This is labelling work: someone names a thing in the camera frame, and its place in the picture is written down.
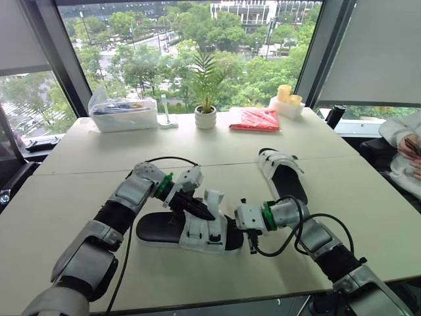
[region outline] person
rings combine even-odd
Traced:
[[[390,164],[391,172],[383,176],[421,212],[421,156],[405,143],[410,139],[421,144],[421,109],[405,117],[387,120],[380,126],[379,133],[398,150]]]

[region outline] building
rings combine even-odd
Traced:
[[[283,14],[290,16],[292,24],[302,24],[306,13],[321,4],[321,1],[231,0],[211,4],[210,13],[213,18],[217,18],[220,11],[234,13],[240,17],[246,32],[252,32],[261,25],[279,19]]]
[[[150,2],[119,2],[99,3],[90,5],[60,6],[61,16],[66,18],[79,18],[82,12],[84,17],[96,16],[101,21],[108,21],[114,12],[134,11],[141,12],[149,18],[165,15],[164,6],[173,1],[150,1]]]

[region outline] yellow candle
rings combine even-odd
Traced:
[[[300,95],[291,94],[289,96],[288,103],[295,107],[299,107],[302,99],[303,97],[301,97]]]
[[[276,98],[278,101],[288,102],[289,94],[291,93],[291,86],[289,84],[281,84],[278,87],[278,94]]]

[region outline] white sleeve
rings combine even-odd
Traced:
[[[379,133],[389,144],[397,147],[402,138],[415,134],[415,129],[420,125],[421,110],[405,117],[392,117],[380,126]]]

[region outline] red package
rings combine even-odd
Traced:
[[[236,122],[230,125],[232,130],[254,130],[256,132],[277,132],[278,116],[275,110],[255,107],[231,108]]]

